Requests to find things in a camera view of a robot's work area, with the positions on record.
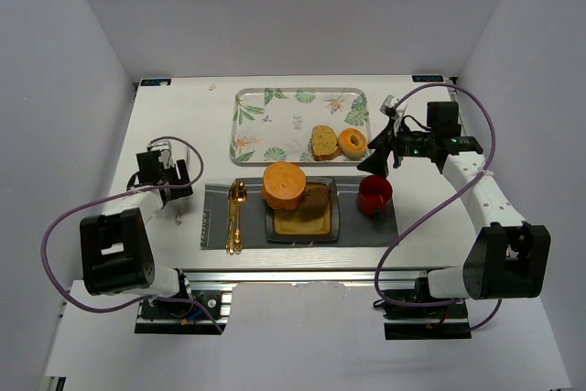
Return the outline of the round orange cake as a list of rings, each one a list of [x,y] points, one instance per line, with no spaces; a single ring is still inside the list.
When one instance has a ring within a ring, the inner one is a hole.
[[[262,195],[274,210],[294,210],[302,203],[306,186],[307,177],[300,167],[289,162],[276,162],[264,171]]]

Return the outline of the silver metal tongs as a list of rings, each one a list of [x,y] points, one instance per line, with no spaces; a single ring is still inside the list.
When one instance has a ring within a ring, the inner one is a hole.
[[[186,167],[189,166],[190,164],[190,153],[187,147],[185,147],[185,153],[184,153],[184,160],[186,162]],[[174,202],[174,210],[175,210],[175,224],[176,225],[181,225],[183,223],[184,220],[184,216],[188,210],[189,207],[189,199],[188,197],[182,197],[180,199],[177,199]]]

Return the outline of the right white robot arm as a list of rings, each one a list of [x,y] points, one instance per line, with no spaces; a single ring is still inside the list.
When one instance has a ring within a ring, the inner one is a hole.
[[[551,244],[543,225],[529,223],[509,202],[489,170],[483,148],[461,132],[459,106],[432,102],[428,121],[411,130],[405,111],[384,103],[386,127],[370,142],[373,153],[361,171],[385,178],[392,159],[398,168],[405,157],[424,157],[436,165],[455,190],[471,219],[476,239],[461,266],[430,270],[417,280],[406,299],[381,299],[394,306],[423,309],[464,299],[531,299],[540,295]]]

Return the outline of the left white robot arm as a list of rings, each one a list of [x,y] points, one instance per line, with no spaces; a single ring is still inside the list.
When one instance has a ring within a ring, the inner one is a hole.
[[[171,201],[193,193],[186,162],[175,161],[169,147],[136,155],[136,185],[113,208],[80,222],[83,281],[94,295],[131,292],[176,297],[186,291],[182,273],[157,267],[147,223]]]

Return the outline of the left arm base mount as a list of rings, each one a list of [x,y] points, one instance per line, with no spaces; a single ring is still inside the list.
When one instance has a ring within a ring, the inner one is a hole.
[[[212,319],[194,305],[143,301],[138,306],[135,334],[219,335],[216,326],[225,329],[236,284],[214,273],[188,272],[186,277],[192,297]]]

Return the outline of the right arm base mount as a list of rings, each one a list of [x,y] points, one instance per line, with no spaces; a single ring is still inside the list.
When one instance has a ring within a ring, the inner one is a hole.
[[[429,294],[425,272],[382,271],[379,288],[397,302],[438,302]],[[383,313],[387,341],[447,341],[472,337],[465,304],[446,307],[410,308],[377,298],[373,307]]]

